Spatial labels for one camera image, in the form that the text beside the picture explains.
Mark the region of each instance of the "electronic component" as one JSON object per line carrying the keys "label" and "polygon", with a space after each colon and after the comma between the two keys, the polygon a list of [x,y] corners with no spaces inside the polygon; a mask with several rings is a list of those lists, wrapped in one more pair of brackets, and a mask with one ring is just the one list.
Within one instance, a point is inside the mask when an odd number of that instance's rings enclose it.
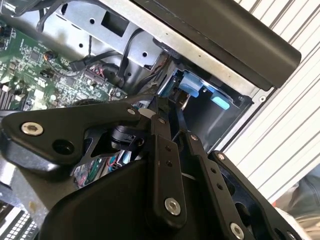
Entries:
{"label": "electronic component", "polygon": [[[68,70],[70,61],[15,28],[11,28],[10,31],[12,31],[10,39],[2,39],[5,48],[0,52],[3,66],[0,81],[8,88],[12,88],[15,95],[10,109],[28,111],[61,108],[82,99],[109,101],[126,97],[125,92],[105,82],[96,74],[59,76],[53,69],[48,68],[46,58],[50,59],[50,64],[64,75],[70,74]],[[93,90],[90,90],[88,80],[90,85],[97,84]],[[116,97],[110,94],[111,92],[121,92],[121,95]]]}
{"label": "electronic component", "polygon": [[89,86],[89,89],[92,91],[92,90],[95,89],[96,86],[97,86],[97,84],[96,84],[96,83],[93,83],[93,84],[91,84],[91,85]]}
{"label": "electronic component", "polygon": [[86,70],[84,72],[84,76],[88,79],[90,79],[93,83],[102,85],[105,83],[105,79],[102,76],[99,76],[98,74],[94,73],[91,70]]}
{"label": "electronic component", "polygon": [[30,54],[30,59],[35,61],[35,62],[39,62],[40,54],[35,52],[35,51],[32,51],[31,54]]}
{"label": "electronic component", "polygon": [[11,36],[12,27],[2,26],[0,27],[0,37],[9,38]]}
{"label": "electronic component", "polygon": [[10,92],[11,88],[3,85],[0,89],[0,110],[10,109],[11,103],[15,100],[15,95]]}
{"label": "electronic component", "polygon": [[75,84],[76,80],[74,78],[67,78],[65,80],[65,84],[67,84],[68,86],[72,87]]}
{"label": "electronic component", "polygon": [[50,69],[44,69],[42,71],[40,71],[39,73],[42,77],[44,77],[45,79],[51,79],[53,78],[53,76],[55,75],[54,72],[52,72]]}

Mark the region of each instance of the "metal bracket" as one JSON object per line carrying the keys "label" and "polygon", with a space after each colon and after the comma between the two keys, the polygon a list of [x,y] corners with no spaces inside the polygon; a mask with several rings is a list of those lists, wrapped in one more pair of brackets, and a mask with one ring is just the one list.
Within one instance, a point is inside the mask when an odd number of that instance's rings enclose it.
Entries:
{"label": "metal bracket", "polygon": [[229,189],[234,186],[232,198],[234,203],[241,204],[238,211],[244,217],[243,210],[246,208],[246,215],[253,220],[250,221],[252,234],[256,239],[300,239],[291,225],[285,221],[277,210],[261,195],[261,193],[252,185],[252,183],[240,172],[239,169],[222,152],[213,151],[208,158],[217,164],[227,181]]}
{"label": "metal bracket", "polygon": [[148,156],[148,192],[146,216],[156,229],[181,229],[187,222],[187,210],[178,146],[171,141],[168,99],[155,97],[150,109],[151,151]]}
{"label": "metal bracket", "polygon": [[[0,150],[5,159],[18,166],[46,177],[63,178],[83,156],[86,130],[130,126],[139,120],[140,113],[125,102],[13,113],[2,120]],[[37,136],[22,132],[21,126],[27,122],[39,124],[43,132]]]}

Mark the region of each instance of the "black plastic cover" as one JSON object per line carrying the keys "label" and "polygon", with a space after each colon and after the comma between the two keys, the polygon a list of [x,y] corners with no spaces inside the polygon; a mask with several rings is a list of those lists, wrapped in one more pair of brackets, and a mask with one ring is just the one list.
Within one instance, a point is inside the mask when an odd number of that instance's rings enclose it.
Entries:
{"label": "black plastic cover", "polygon": [[234,0],[131,0],[257,87],[280,88],[301,53]]}

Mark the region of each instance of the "black panel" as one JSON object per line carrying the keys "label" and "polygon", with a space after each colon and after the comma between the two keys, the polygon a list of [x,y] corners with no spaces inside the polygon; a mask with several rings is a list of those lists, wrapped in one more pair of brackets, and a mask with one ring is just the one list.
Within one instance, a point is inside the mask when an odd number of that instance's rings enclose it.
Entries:
{"label": "black panel", "polygon": [[201,139],[206,152],[223,139],[252,105],[250,98],[244,97],[240,107],[230,104],[230,108],[224,110],[210,100],[211,95],[209,91],[200,91],[197,98],[189,99],[183,111],[187,129]]}
{"label": "black panel", "polygon": [[147,161],[137,160],[62,199],[47,215],[40,240],[213,239],[196,181],[183,177],[188,221],[178,232],[146,222]]}
{"label": "black panel", "polygon": [[233,0],[131,0],[259,88],[280,88],[299,51]]}

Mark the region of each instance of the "black bracket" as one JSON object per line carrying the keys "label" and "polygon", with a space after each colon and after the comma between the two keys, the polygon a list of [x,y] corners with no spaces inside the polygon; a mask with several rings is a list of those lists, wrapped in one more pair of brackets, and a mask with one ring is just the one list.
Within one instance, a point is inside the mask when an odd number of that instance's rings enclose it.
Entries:
{"label": "black bracket", "polygon": [[[125,102],[17,112],[1,122],[0,150],[13,164],[47,177],[63,178],[82,158],[87,130],[134,126],[139,120],[138,110]],[[37,123],[43,132],[26,134],[22,131],[24,123]]]}

